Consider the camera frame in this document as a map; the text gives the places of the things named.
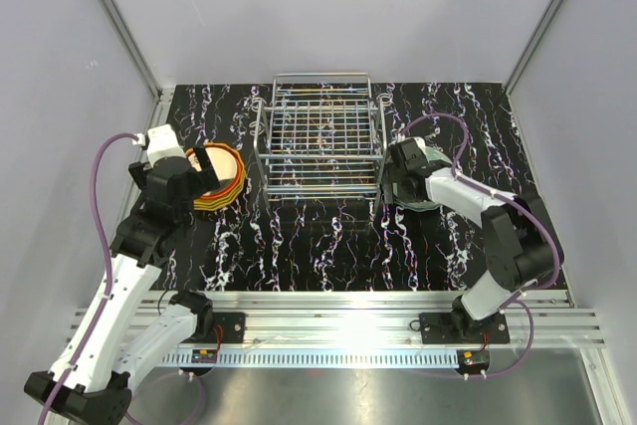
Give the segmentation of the cream plate with dark patch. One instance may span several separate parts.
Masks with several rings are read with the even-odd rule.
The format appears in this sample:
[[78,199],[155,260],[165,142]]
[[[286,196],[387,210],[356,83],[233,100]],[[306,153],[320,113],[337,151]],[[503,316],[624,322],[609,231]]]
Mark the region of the cream plate with dark patch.
[[210,162],[215,170],[219,185],[208,190],[203,196],[215,196],[222,194],[236,182],[238,175],[238,163],[235,154],[225,143],[206,143],[205,149]]

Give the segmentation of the light green flower plate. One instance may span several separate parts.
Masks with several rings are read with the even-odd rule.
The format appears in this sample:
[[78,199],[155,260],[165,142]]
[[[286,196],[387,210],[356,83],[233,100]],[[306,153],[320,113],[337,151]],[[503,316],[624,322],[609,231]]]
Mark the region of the light green flower plate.
[[[439,165],[439,166],[450,166],[452,164],[452,160],[441,151],[437,149],[426,146],[425,147],[425,156],[429,162],[429,164]],[[402,201],[425,201],[429,200],[427,197],[416,197],[413,194],[409,193],[401,184],[400,184],[401,173],[398,167],[394,164],[392,159],[387,159],[385,164],[385,169],[383,172],[383,184],[391,184],[393,186],[393,203],[388,205],[394,205],[395,199],[400,199]]]

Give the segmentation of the white plate teal rim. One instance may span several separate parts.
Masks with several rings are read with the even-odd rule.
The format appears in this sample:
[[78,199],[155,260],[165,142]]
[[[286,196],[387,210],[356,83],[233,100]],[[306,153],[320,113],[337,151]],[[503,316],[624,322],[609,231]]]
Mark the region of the white plate teal rim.
[[402,207],[403,209],[414,211],[414,212],[428,212],[435,211],[440,207],[440,204],[425,200],[425,201],[402,201],[400,199],[395,199],[394,204]]

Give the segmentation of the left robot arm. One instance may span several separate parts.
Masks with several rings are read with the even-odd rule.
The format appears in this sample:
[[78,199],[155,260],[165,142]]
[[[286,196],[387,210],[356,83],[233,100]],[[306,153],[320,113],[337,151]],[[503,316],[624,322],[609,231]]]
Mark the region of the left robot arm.
[[196,165],[184,153],[130,165],[140,194],[106,249],[103,283],[64,352],[24,385],[45,413],[78,424],[118,424],[139,383],[169,351],[212,335],[211,301],[181,291],[136,339],[122,343],[146,292],[192,229],[195,200],[220,186],[207,152],[194,153]]

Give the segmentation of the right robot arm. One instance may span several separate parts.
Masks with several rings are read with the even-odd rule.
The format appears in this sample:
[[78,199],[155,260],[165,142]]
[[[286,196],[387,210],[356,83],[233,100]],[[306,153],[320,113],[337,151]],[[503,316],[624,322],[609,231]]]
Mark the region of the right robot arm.
[[420,137],[387,150],[383,199],[417,210],[442,206],[482,231],[486,271],[452,302],[451,310],[424,331],[450,341],[477,343],[498,326],[498,315],[530,288],[550,286],[559,276],[564,253],[542,198],[489,187],[459,172],[446,158],[433,159]]

